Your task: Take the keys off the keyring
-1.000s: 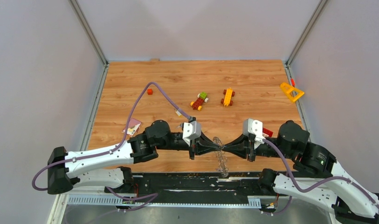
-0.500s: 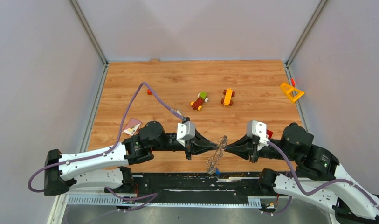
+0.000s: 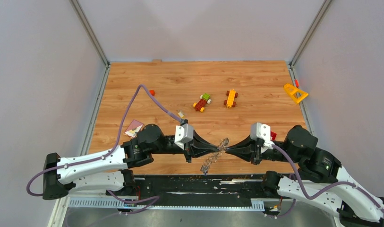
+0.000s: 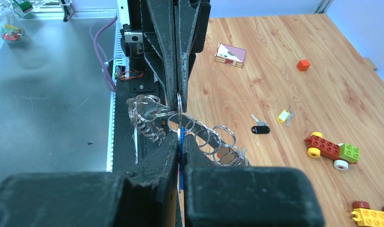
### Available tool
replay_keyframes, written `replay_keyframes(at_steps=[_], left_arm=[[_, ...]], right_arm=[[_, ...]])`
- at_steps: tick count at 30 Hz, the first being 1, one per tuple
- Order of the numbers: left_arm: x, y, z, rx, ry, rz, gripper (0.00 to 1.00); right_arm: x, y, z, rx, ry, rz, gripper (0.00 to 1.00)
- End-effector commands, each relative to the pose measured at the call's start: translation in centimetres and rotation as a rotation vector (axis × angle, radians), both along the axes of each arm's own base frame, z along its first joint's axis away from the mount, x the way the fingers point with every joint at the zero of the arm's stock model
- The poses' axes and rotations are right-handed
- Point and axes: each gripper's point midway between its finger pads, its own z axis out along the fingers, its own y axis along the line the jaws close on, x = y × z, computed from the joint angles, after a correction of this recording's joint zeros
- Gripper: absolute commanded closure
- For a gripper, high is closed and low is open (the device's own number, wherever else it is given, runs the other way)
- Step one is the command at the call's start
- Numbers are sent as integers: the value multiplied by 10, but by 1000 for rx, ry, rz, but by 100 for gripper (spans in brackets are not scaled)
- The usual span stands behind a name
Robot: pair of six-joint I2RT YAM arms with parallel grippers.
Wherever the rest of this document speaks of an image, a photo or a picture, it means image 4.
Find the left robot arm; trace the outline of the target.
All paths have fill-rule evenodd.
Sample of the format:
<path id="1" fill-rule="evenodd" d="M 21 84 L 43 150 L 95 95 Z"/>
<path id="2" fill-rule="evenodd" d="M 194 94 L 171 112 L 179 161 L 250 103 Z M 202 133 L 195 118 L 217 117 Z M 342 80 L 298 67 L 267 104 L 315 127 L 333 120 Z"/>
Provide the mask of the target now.
<path id="1" fill-rule="evenodd" d="M 208 0 L 128 0 L 129 22 L 121 22 L 121 47 L 135 71 L 151 71 L 170 110 L 185 112 L 188 82 L 205 45 Z"/>

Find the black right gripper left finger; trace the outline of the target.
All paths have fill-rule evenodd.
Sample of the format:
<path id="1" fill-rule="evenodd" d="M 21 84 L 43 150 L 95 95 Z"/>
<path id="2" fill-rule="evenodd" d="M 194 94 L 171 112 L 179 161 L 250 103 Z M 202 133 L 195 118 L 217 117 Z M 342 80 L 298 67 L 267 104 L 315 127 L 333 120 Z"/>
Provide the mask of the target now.
<path id="1" fill-rule="evenodd" d="M 0 184 L 0 227 L 173 227 L 175 134 L 125 172 L 17 174 Z"/>

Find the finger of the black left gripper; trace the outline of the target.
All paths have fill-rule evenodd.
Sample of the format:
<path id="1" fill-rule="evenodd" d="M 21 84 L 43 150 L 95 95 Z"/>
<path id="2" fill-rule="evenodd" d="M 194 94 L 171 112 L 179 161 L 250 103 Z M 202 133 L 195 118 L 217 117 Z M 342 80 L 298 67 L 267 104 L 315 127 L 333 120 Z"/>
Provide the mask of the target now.
<path id="1" fill-rule="evenodd" d="M 141 0 L 144 58 L 161 85 L 167 107 L 178 110 L 177 0 Z"/>
<path id="2" fill-rule="evenodd" d="M 209 0 L 178 0 L 174 6 L 177 92 L 184 112 L 188 105 L 189 77 L 196 54 L 204 49 L 210 12 Z"/>

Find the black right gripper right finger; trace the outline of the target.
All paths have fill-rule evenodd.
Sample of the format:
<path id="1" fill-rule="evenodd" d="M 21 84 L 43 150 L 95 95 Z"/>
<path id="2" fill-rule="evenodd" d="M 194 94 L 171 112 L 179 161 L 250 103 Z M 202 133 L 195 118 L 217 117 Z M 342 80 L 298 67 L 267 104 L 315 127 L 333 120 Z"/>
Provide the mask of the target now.
<path id="1" fill-rule="evenodd" d="M 323 227 L 309 178 L 292 167 L 214 165 L 192 135 L 183 142 L 187 227 Z"/>

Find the blue key tag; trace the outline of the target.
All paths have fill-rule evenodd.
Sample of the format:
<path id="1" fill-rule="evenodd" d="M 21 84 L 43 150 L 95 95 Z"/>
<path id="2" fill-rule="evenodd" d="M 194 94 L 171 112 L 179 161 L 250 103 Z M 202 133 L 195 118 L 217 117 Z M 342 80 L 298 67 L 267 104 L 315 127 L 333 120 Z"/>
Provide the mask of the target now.
<path id="1" fill-rule="evenodd" d="M 184 190 L 184 163 L 183 163 L 183 144 L 185 137 L 185 128 L 178 128 L 178 154 L 179 154 L 179 191 Z"/>

